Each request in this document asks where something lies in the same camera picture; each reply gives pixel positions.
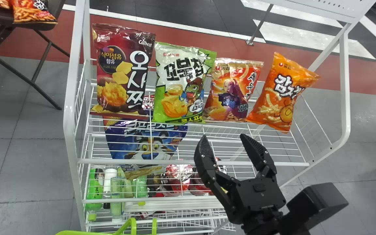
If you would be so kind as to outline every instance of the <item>gray tile floor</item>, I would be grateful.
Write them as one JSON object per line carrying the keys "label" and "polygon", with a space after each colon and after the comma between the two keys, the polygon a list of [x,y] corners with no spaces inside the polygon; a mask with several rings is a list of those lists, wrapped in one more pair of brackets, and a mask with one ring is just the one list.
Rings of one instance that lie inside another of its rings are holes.
{"label": "gray tile floor", "polygon": [[[38,63],[3,59],[28,76]],[[47,61],[37,79],[61,105],[66,74],[66,63]],[[308,89],[304,97],[327,127],[327,135],[338,139],[338,92]],[[376,95],[352,93],[351,109],[352,131],[345,146],[282,189],[291,199],[307,185],[331,181],[349,201],[312,235],[376,235]],[[0,235],[54,235],[79,229],[62,118],[61,111],[0,66]]]}

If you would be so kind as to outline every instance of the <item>robotic arm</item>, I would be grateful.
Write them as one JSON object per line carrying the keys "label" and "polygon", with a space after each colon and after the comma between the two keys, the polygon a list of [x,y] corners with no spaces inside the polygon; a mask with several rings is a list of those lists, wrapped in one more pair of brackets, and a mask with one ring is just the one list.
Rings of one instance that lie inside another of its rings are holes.
{"label": "robotic arm", "polygon": [[[240,181],[219,171],[205,135],[197,144],[194,162],[204,185],[224,206],[228,220],[243,224],[246,234],[309,235],[309,229],[349,204],[333,183],[308,186],[286,203],[267,149],[245,134],[241,134],[240,139],[258,171],[255,179]],[[279,209],[285,204],[290,212],[283,215]]]}

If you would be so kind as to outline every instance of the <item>chair seat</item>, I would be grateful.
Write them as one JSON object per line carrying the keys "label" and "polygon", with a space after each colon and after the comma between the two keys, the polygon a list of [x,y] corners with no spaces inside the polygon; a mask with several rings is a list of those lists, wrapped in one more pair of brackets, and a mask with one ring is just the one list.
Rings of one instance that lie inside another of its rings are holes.
{"label": "chair seat", "polygon": [[[65,0],[50,0],[49,2],[49,12],[56,17],[59,17]],[[44,24],[44,23],[25,23],[25,24],[13,24],[14,17],[12,16],[12,9],[0,8],[0,25],[15,26],[19,28],[29,28],[39,31],[51,30],[55,27],[55,24]]]}

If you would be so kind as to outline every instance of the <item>red floor stripe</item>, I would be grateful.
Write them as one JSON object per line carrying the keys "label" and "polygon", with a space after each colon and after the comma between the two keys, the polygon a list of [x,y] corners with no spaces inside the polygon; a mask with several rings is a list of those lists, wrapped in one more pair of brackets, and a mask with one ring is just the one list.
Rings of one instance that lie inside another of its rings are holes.
{"label": "red floor stripe", "polygon": [[[57,25],[52,31],[44,32],[54,43],[58,44],[66,51],[70,51],[73,16],[74,12],[67,10],[62,11],[58,19],[59,25]],[[213,50],[217,52],[218,57],[264,61],[266,66],[259,78],[260,80],[266,79],[274,52],[279,52],[304,67],[308,67],[319,55],[318,52],[292,49],[265,43],[255,43],[255,46],[248,46],[244,40],[241,39],[232,39],[223,36],[126,21],[99,15],[91,15],[91,22],[118,24],[125,27],[153,32],[157,34],[158,41],[184,46],[197,46]],[[35,32],[17,28],[8,39],[0,45],[0,55],[40,59],[45,47],[45,41]],[[94,50],[92,51],[92,57],[95,58]],[[47,60],[61,62],[69,61],[66,56],[58,52],[56,49],[50,50]],[[349,64],[351,92],[376,95],[376,62],[350,58]],[[337,55],[330,55],[316,72],[322,78],[315,83],[315,88],[332,90],[340,89],[339,57]]]}

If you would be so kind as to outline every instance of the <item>blue snack bag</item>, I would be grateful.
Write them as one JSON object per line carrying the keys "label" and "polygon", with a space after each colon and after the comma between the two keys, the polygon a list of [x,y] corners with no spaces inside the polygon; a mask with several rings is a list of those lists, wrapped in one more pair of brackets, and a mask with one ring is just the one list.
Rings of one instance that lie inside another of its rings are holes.
{"label": "blue snack bag", "polygon": [[[149,121],[118,117],[104,118],[109,119],[104,120],[104,125],[113,159],[170,160],[188,130],[186,125],[151,123],[152,128],[150,128]],[[161,174],[166,168],[166,166],[151,164],[121,164],[120,166],[128,180],[149,174]]]}

